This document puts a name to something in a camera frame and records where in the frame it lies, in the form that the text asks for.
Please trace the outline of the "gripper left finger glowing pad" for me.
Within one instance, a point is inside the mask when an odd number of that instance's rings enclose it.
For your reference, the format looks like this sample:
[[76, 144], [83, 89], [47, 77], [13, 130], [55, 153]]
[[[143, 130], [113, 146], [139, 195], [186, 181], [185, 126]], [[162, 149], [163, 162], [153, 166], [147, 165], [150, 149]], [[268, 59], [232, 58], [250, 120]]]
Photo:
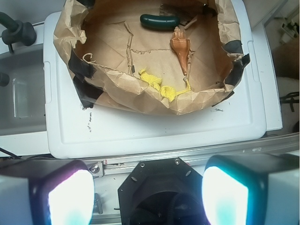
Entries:
[[95, 186], [81, 160], [11, 159], [0, 164], [2, 225], [88, 225]]

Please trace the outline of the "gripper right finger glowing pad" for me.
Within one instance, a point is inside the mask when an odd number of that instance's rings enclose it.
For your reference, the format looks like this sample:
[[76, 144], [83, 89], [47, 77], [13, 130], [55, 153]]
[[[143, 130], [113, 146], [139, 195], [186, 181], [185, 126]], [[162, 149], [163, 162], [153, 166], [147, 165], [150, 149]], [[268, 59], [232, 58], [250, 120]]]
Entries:
[[300, 157], [214, 155], [203, 173], [202, 202], [212, 225], [298, 225]]

